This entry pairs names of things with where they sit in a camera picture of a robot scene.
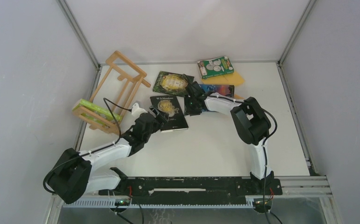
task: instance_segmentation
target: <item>gray wall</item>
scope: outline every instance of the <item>gray wall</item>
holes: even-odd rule
[[[344,223],[360,223],[360,0],[318,1],[284,71]]]
[[[55,0],[0,0],[0,224],[41,223],[45,174],[75,142],[92,63]]]
[[[278,60],[308,0],[67,0],[99,62]]]

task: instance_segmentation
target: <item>colorful book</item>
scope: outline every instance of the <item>colorful book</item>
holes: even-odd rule
[[[235,86],[234,85],[206,85],[206,84],[199,84],[199,86],[201,86],[201,88],[205,91],[205,92],[217,92],[223,96],[226,97],[231,97],[233,98],[235,95]],[[184,106],[184,115],[188,115],[187,112],[187,104],[185,103]]]
[[[193,76],[187,77],[190,83],[194,81]],[[183,97],[187,94],[185,89],[187,85],[188,82],[183,74],[160,71],[152,91]]]
[[[168,122],[161,128],[161,132],[172,132],[188,129],[186,118],[183,115],[176,96],[150,97],[151,104],[158,110],[168,114]]]
[[[197,63],[202,79],[234,73],[234,68],[227,56],[200,60]]]
[[[78,100],[77,103],[73,106],[73,109],[71,111],[74,111],[75,109],[77,109],[80,106],[83,106],[83,107],[87,108],[88,110],[96,113],[97,115],[103,117],[104,119],[106,119],[106,120],[108,120],[108,121],[110,121],[112,123],[115,122],[112,115],[110,114],[110,111],[108,109],[102,108],[102,107],[100,107],[100,106],[98,106],[96,104],[91,103],[88,100],[85,100],[85,99]],[[115,113],[113,113],[113,114],[114,114],[114,117],[116,118],[117,121],[122,120],[122,117],[120,115],[115,114]],[[88,115],[86,113],[82,113],[81,115],[88,118],[88,119],[90,119],[90,120],[93,120],[93,121],[95,121],[95,122],[97,122],[97,123],[99,123],[101,125],[105,125],[100,120],[98,120],[98,119],[96,119],[96,118],[94,118],[94,117],[92,117],[92,116],[90,116],[90,115]]]

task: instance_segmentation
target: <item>wire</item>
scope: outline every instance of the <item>wire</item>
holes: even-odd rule
[[[121,193],[121,192],[119,192],[119,191],[116,191],[116,190],[109,190],[109,191],[111,191],[111,192],[113,192],[113,193],[115,193],[115,194],[122,194],[122,195],[126,195],[126,196],[128,196],[128,197],[130,197],[131,199],[132,199],[132,201],[135,201],[136,202],[136,204],[139,206],[139,208],[140,208],[140,213],[142,214],[142,224],[144,224],[144,212],[143,212],[143,209],[142,209],[142,206],[140,206],[140,204],[135,200],[135,198],[133,198],[133,196],[131,196],[131,195],[127,195],[127,194],[124,194],[124,193]]]
[[[263,189],[263,207],[264,207],[264,213],[265,213],[265,217],[268,221],[269,224],[270,223],[270,220],[269,220],[269,217],[268,217],[268,214],[267,214],[267,210],[266,210],[266,207],[265,207],[265,187],[266,187],[266,172],[267,172],[267,167],[268,167],[268,159],[267,159],[267,154],[266,154],[266,149],[265,149],[265,143],[266,141],[268,140],[269,137],[271,137],[277,130],[277,121],[275,119],[275,117],[269,113],[268,111],[266,111],[265,109],[261,108],[262,111],[264,111],[266,114],[268,114],[272,119],[273,119],[273,122],[275,123],[275,128],[273,129],[273,131],[264,139],[263,141],[263,151],[264,151],[264,157],[265,157],[265,170],[264,170],[264,189]]]
[[[125,220],[127,223],[133,224],[133,222],[129,221],[127,218],[125,218],[124,216],[122,216],[122,215],[119,214],[118,212],[116,212],[116,215],[119,216],[121,219]]]
[[[109,104],[107,103],[107,101],[109,101],[110,103],[112,103],[112,104],[114,104],[114,105],[116,105],[116,106],[118,106],[118,105],[115,104],[115,103],[113,103],[113,102],[111,102],[111,101],[108,100],[107,98],[103,98],[103,101],[104,101],[104,104],[106,104],[107,109],[109,109],[110,114],[111,114],[111,116],[113,117],[114,121],[116,122],[116,126],[117,126],[117,129],[118,129],[118,139],[117,139],[117,141],[116,141],[114,144],[117,144],[117,143],[119,142],[119,140],[121,139],[121,128],[119,127],[119,123],[118,123],[116,117],[114,117],[113,111],[111,111],[111,109],[110,109]],[[131,111],[130,109],[126,109],[126,108],[123,108],[123,107],[120,107],[120,106],[118,106],[118,107],[121,108],[121,109],[127,110],[127,111]]]
[[[280,222],[280,224],[283,224],[282,221],[280,221],[279,217],[277,217],[277,215],[273,214],[273,212],[271,211],[269,213],[272,214]]]
[[[109,144],[109,145],[107,145],[107,146],[104,146],[104,147],[95,149],[95,150],[91,151],[91,154],[92,154],[92,153],[99,152],[99,151],[101,151],[101,150],[103,150],[103,149],[109,148],[109,147],[111,147],[111,146],[113,146],[113,145],[114,145],[114,144]],[[83,155],[80,155],[80,157],[84,157],[84,156],[89,155],[89,154],[90,154],[90,153],[85,153],[85,154],[83,154]],[[65,165],[65,164],[68,163],[68,162],[71,162],[71,161],[73,161],[73,160],[76,160],[76,159],[78,159],[78,158],[79,158],[79,157],[77,156],[77,157],[74,157],[74,158],[72,158],[72,159],[66,160],[65,162],[63,162],[63,163],[59,164],[58,166],[52,168],[52,169],[47,173],[47,175],[45,175],[45,177],[44,177],[44,180],[43,180],[43,187],[44,187],[44,189],[45,189],[47,192],[51,193],[51,194],[55,194],[54,191],[52,191],[52,190],[50,190],[50,189],[47,188],[48,177],[49,177],[56,169],[58,169],[59,167]]]
[[[110,114],[111,114],[111,116],[112,116],[113,119],[114,119],[114,122],[116,123],[117,129],[118,129],[118,139],[114,142],[114,144],[109,144],[109,145],[104,146],[104,147],[102,147],[102,148],[93,150],[93,151],[91,151],[91,153],[96,153],[96,152],[99,152],[99,151],[101,151],[101,150],[103,150],[103,149],[106,149],[106,148],[108,148],[108,147],[111,147],[111,146],[113,146],[113,145],[116,145],[116,144],[119,142],[119,140],[121,139],[121,135],[122,135],[122,134],[121,134],[121,128],[120,128],[120,126],[119,126],[119,123],[118,123],[116,117],[114,116],[113,112],[111,111],[111,108],[109,107],[109,104],[107,103],[107,101],[110,102],[110,103],[112,103],[112,104],[114,104],[115,106],[117,106],[117,107],[119,107],[119,108],[121,108],[121,109],[130,111],[130,112],[132,111],[131,109],[126,109],[126,108],[123,108],[123,107],[121,107],[121,106],[113,103],[112,101],[110,101],[110,100],[107,99],[107,98],[103,98],[103,101],[104,101],[104,103],[106,104],[107,108],[109,109]],[[91,154],[91,153],[86,153],[86,154],[83,154],[83,155],[80,155],[80,156],[81,156],[81,157],[84,157],[84,156],[89,155],[89,154]],[[79,158],[79,157],[74,157],[74,158],[72,158],[72,159],[70,159],[70,160],[67,160],[67,161],[59,164],[58,166],[52,168],[52,170],[50,170],[50,171],[47,173],[47,175],[44,177],[44,180],[43,180],[43,187],[44,187],[44,189],[45,189],[47,192],[51,193],[51,194],[55,194],[54,191],[48,189],[48,187],[47,187],[48,177],[49,177],[56,169],[58,169],[59,167],[63,166],[64,164],[66,164],[66,163],[68,163],[68,162],[71,162],[71,161],[73,161],[73,160],[76,160],[76,159],[78,159],[78,158]]]
[[[119,108],[121,108],[121,109],[124,109],[124,110],[126,110],[126,111],[132,112],[132,109],[123,108],[123,107],[121,107],[120,105],[113,103],[113,101],[109,100],[109,99],[106,98],[106,97],[103,98],[103,101],[104,101],[104,100],[108,101],[109,103],[111,103],[111,104],[113,104],[113,105],[115,105],[115,106],[117,106],[117,107],[119,107]]]
[[[228,100],[230,102],[239,103],[239,104],[247,104],[247,102],[236,101],[236,100],[226,98],[226,97],[218,97],[218,96],[208,96],[208,97],[226,99],[226,100]],[[265,217],[266,217],[268,223],[271,224],[271,222],[269,220],[269,217],[268,217],[266,207],[265,207],[265,187],[266,187],[266,175],[267,175],[266,172],[267,172],[267,166],[268,166],[268,159],[267,159],[267,153],[266,153],[266,149],[265,149],[265,143],[268,140],[268,138],[270,138],[276,132],[276,130],[277,130],[277,121],[276,121],[275,117],[271,113],[269,113],[267,110],[265,110],[263,108],[261,108],[261,110],[264,111],[264,113],[268,114],[272,118],[273,123],[275,124],[275,128],[273,129],[273,131],[263,141],[263,151],[264,151],[264,157],[265,157],[263,207],[264,207]]]

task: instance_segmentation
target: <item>yellow cardboard piece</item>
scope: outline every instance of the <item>yellow cardboard piece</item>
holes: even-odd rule
[[[222,76],[210,77],[207,79],[202,79],[203,84],[208,85],[242,85],[244,83],[244,79],[239,75],[237,71],[234,73],[226,74]]]

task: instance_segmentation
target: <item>black book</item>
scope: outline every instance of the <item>black book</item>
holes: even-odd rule
[[[161,128],[161,132],[172,132],[188,129],[186,118],[181,110],[176,96],[155,96],[150,97],[151,104],[158,110],[168,114],[169,119]]]

